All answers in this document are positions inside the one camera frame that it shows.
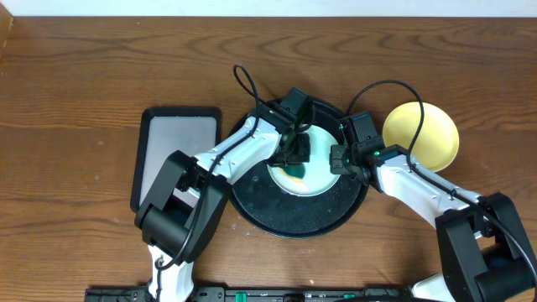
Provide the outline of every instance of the black cable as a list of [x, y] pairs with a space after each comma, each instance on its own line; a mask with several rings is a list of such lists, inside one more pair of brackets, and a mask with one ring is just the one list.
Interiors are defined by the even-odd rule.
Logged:
[[498, 219], [493, 217], [490, 213], [485, 211], [483, 208], [481, 208], [480, 206], [478, 206], [477, 204], [475, 204], [471, 200], [468, 200], [466, 197], [458, 194], [456, 192], [456, 189], [449, 190], [446, 187], [444, 187], [443, 185], [441, 185], [441, 184], [437, 183], [436, 181], [430, 179], [429, 177], [427, 177], [427, 175], [421, 173], [418, 170], [418, 168], [416, 167], [416, 164], [412, 163], [411, 157], [410, 157], [411, 154], [412, 154], [412, 149], [414, 148], [416, 140], [418, 140], [418, 136], [420, 135], [421, 128], [423, 127], [423, 121], [425, 120], [425, 109], [424, 109], [424, 106], [423, 106], [423, 101], [421, 101], [420, 95], [418, 94], [418, 92], [414, 88], [412, 88], [410, 85], [408, 85], [408, 84], [406, 84], [406, 83], [404, 83], [402, 81], [396, 81], [396, 80], [378, 81], [376, 83], [373, 83], [373, 84], [367, 86], [366, 88], [362, 89], [360, 92], [358, 92], [358, 94], [354, 97], [354, 99], [352, 99], [351, 105], [347, 109], [347, 115], [350, 114], [350, 112], [352, 110], [352, 107], [356, 103], [357, 99], [365, 91], [368, 91], [369, 89], [371, 89], [371, 88], [373, 88], [375, 86], [378, 86], [378, 85], [382, 85], [382, 84], [397, 84], [397, 85], [401, 85], [401, 86], [405, 87], [410, 92], [412, 92], [412, 94], [414, 94], [416, 100], [420, 104], [420, 111], [421, 111], [420, 123], [418, 124], [418, 128], [416, 129], [416, 133], [415, 133], [414, 137], [412, 138], [412, 141], [410, 142], [408, 153], [406, 154], [406, 162], [407, 162], [407, 165], [410, 167], [410, 171], [415, 172], [419, 177], [421, 177], [425, 181], [427, 181], [430, 184], [436, 186], [438, 189], [443, 190], [444, 192], [449, 194], [451, 196], [451, 198], [455, 197], [458, 200], [466, 203], [472, 209], [478, 211], [485, 218], [487, 218], [497, 229], [499, 229], [503, 233], [503, 235], [506, 236], [517, 247], [517, 249], [522, 254], [522, 258], [526, 262], [526, 265], [528, 266], [529, 272], [531, 273], [531, 276], [532, 276], [532, 278], [534, 280], [534, 286], [535, 286], [534, 301], [537, 301], [537, 273], [535, 272], [535, 266], [532, 264], [532, 261], [529, 258], [528, 253], [522, 248], [522, 246], [520, 246], [519, 241], [514, 238], [513, 233], [501, 221], [499, 221]]
[[[162, 257], [158, 258], [154, 262], [154, 266], [157, 268], [158, 266], [162, 265], [163, 262], [164, 260], [162, 259]], [[157, 302], [160, 302], [160, 292], [162, 291], [162, 279], [160, 277], [161, 274], [162, 274], [162, 271], [157, 269], [157, 290], [156, 290], [157, 296], [155, 297]]]
[[[264, 105], [266, 105], [267, 103], [266, 103], [265, 101], [263, 101], [263, 100], [259, 97], [257, 91], [255, 91], [254, 88], [252, 88], [252, 90], [254, 90], [254, 91], [250, 91], [250, 90], [248, 89], [248, 87], [246, 87], [246, 85], [244, 85], [244, 83], [242, 83], [241, 78], [240, 78], [240, 77], [238, 76], [238, 74], [237, 74], [237, 67], [238, 67], [238, 66], [240, 66], [240, 65], [234, 65], [234, 66], [233, 66], [233, 75], [235, 76], [235, 80], [237, 80], [238, 84], [245, 90], [245, 92], [247, 92], [250, 96], [253, 96], [253, 97], [259, 99], [259, 102], [261, 102], [261, 103], [263, 103]], [[246, 75], [247, 72], [246, 72], [243, 68], [241, 68], [241, 70], [242, 70], [242, 72], [244, 72], [244, 74]], [[249, 77], [250, 77], [250, 75], [247, 75], [248, 81], [250, 82], [250, 86], [251, 86], [252, 82], [250, 81], [251, 79], [249, 79]]]
[[239, 144], [243, 143], [250, 136], [253, 136], [253, 134], [255, 133], [255, 130], [258, 127], [258, 124], [259, 124], [259, 106], [260, 106], [260, 104], [259, 104], [260, 99], [259, 99], [259, 95], [258, 95], [258, 90], [257, 90], [255, 84], [253, 83], [252, 77], [248, 74], [246, 69], [243, 66], [234, 65], [233, 66], [233, 74], [235, 75], [235, 77], [239, 81], [239, 84], [241, 84], [241, 86], [245, 87], [244, 84], [242, 84], [242, 82], [238, 79], [237, 68], [241, 69], [242, 72], [244, 73], [244, 75], [248, 78], [248, 81], [250, 82], [250, 86], [252, 87], [252, 90], [253, 90], [253, 96], [255, 97], [255, 108], [256, 108], [255, 123], [253, 124], [252, 130], [250, 130], [244, 137], [242, 137], [241, 139], [237, 140], [233, 145], [229, 146], [228, 148], [226, 148], [224, 151], [222, 151], [220, 154], [218, 154], [215, 157], [214, 161], [211, 164], [211, 167], [207, 171], [207, 177], [206, 177], [205, 183], [203, 185], [203, 188], [201, 189], [200, 198], [198, 199], [198, 202], [196, 204], [196, 209], [194, 210], [194, 215], [192, 217], [192, 223], [190, 224], [190, 229], [189, 229], [188, 233], [186, 234], [185, 241], [183, 242], [179, 252], [177, 254], [175, 254], [175, 256], [168, 263], [166, 263], [165, 265], [161, 265], [161, 263], [155, 262], [154, 266], [155, 266], [155, 268], [157, 268], [158, 271], [164, 271], [164, 270], [166, 270], [168, 268], [171, 268], [174, 264], [176, 264], [178, 261], [180, 261], [181, 258], [183, 257], [183, 253], [185, 252], [186, 247], [188, 246], [188, 244], [190, 243], [190, 240], [192, 239], [192, 236], [194, 235], [194, 230], [196, 229], [196, 224], [197, 224], [198, 219], [200, 217], [201, 208], [203, 206], [203, 202], [204, 202], [204, 199], [205, 199], [205, 194], [206, 194], [207, 188], [209, 186], [209, 183], [210, 183], [210, 180], [211, 180], [211, 177], [212, 177], [212, 172], [214, 171], [216, 165], [222, 160], [222, 158], [227, 153], [229, 153], [231, 150], [236, 148], [236, 146], [238, 146]]

